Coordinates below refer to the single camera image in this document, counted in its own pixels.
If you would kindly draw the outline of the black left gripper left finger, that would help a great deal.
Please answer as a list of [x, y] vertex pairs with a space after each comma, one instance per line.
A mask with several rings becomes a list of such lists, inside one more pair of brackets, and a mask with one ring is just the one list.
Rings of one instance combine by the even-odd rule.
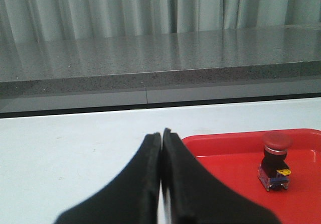
[[104, 188], [63, 212], [56, 223], [157, 223], [161, 135], [145, 136], [124, 169]]

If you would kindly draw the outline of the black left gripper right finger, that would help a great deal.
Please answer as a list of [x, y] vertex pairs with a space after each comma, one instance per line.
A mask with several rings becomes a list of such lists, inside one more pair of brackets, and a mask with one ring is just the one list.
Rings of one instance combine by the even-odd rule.
[[161, 180], [169, 223], [280, 222], [216, 179], [170, 129], [163, 134]]

